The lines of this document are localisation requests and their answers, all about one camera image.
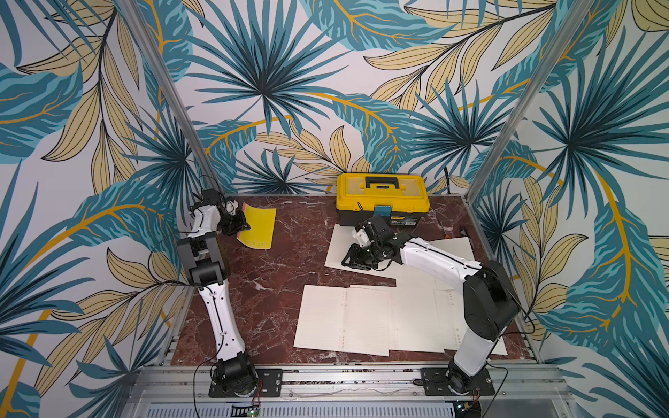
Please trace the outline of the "yellow cover notebook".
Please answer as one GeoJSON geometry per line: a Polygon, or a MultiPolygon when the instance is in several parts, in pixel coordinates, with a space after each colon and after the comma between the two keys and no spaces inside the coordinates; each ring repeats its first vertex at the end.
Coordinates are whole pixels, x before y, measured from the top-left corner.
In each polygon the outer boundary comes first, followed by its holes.
{"type": "Polygon", "coordinates": [[[390,298],[361,287],[303,289],[296,348],[363,355],[390,354],[390,298]]]}
{"type": "Polygon", "coordinates": [[[237,240],[252,249],[270,249],[273,244],[276,209],[256,208],[245,204],[243,213],[250,228],[239,232],[236,236],[237,240]]]}

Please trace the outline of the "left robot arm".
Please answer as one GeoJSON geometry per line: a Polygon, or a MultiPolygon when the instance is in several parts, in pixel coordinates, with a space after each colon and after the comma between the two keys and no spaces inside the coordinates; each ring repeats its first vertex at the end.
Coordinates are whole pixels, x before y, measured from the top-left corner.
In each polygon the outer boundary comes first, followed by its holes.
{"type": "Polygon", "coordinates": [[[191,214],[193,228],[177,241],[177,252],[188,285],[197,289],[205,304],[214,333],[212,384],[227,395],[251,395],[258,388],[259,377],[234,318],[230,267],[221,241],[221,233],[238,232],[247,222],[236,203],[228,202],[215,189],[201,192],[191,214]]]}

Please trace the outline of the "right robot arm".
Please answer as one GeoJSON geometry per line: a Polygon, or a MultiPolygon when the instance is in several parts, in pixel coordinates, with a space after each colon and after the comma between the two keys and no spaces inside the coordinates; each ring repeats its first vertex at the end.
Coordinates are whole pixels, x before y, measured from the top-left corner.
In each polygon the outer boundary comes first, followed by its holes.
{"type": "Polygon", "coordinates": [[[455,395],[470,395],[485,381],[485,367],[499,340],[521,311],[505,268],[448,253],[411,233],[397,233],[379,215],[355,227],[355,242],[341,264],[377,271],[383,261],[416,268],[442,281],[460,297],[466,327],[442,384],[455,395]]]}

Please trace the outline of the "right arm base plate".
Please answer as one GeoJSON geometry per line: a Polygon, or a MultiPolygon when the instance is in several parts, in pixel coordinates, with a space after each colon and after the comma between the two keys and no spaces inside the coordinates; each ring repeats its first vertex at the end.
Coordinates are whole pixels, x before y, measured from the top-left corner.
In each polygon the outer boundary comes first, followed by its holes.
{"type": "Polygon", "coordinates": [[[447,367],[424,367],[420,369],[420,380],[427,396],[494,395],[490,374],[481,369],[475,376],[447,367]]]}

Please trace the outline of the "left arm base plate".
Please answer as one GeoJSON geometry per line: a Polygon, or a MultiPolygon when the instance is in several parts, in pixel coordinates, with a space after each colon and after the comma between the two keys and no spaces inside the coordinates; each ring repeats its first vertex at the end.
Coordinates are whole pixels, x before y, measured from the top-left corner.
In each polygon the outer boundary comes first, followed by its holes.
{"type": "Polygon", "coordinates": [[[238,377],[224,376],[216,367],[211,374],[208,391],[210,398],[251,397],[260,394],[261,399],[278,398],[282,393],[282,369],[256,369],[242,372],[238,377]]]}

